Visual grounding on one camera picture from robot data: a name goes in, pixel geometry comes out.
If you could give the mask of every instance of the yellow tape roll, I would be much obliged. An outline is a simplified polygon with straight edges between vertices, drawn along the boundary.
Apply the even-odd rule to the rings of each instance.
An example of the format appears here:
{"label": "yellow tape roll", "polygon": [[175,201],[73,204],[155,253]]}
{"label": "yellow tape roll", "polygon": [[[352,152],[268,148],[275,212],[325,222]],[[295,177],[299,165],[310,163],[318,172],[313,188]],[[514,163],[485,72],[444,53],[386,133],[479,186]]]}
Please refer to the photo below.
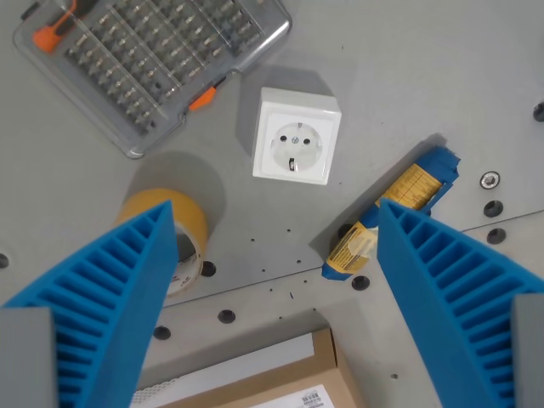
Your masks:
{"label": "yellow tape roll", "polygon": [[168,296],[172,296],[189,287],[202,271],[207,246],[207,222],[201,208],[190,197],[178,191],[145,190],[125,201],[116,224],[122,224],[168,200],[172,202],[180,256],[167,292]]}

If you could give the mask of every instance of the cardboard box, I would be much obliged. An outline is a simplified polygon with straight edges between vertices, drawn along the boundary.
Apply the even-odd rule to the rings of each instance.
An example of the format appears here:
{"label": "cardboard box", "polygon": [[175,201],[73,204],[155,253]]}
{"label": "cardboard box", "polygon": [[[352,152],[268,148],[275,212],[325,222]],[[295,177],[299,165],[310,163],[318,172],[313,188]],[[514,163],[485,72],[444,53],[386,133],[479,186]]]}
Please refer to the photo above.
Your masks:
{"label": "cardboard box", "polygon": [[[180,377],[158,393],[147,404],[133,406],[366,408],[330,329]],[[176,400],[175,395],[189,396]]]}

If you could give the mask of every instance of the screwdriver bit set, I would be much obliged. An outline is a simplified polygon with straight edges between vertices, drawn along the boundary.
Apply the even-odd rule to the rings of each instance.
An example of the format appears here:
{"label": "screwdriver bit set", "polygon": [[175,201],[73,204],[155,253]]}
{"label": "screwdriver bit set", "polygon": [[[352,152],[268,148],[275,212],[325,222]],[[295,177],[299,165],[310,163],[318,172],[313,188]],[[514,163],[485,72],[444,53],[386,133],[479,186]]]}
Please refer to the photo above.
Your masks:
{"label": "screwdriver bit set", "polygon": [[280,0],[72,1],[29,9],[15,44],[131,158],[292,25]]}

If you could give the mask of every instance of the power socket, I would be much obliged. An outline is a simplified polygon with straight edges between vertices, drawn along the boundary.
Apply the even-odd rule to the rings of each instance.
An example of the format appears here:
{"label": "power socket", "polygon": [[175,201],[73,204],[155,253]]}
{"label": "power socket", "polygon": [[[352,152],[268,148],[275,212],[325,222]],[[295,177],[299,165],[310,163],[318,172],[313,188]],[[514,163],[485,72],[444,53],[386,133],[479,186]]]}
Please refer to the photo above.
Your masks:
{"label": "power socket", "polygon": [[253,176],[327,184],[341,118],[333,96],[262,88]]}

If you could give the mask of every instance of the white label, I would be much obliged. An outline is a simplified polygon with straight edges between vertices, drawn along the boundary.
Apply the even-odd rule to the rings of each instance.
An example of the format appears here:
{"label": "white label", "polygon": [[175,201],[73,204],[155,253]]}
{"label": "white label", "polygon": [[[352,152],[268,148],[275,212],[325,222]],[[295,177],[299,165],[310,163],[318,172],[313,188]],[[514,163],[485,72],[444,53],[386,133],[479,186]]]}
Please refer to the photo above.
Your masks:
{"label": "white label", "polygon": [[251,408],[334,408],[325,387],[316,385]]}

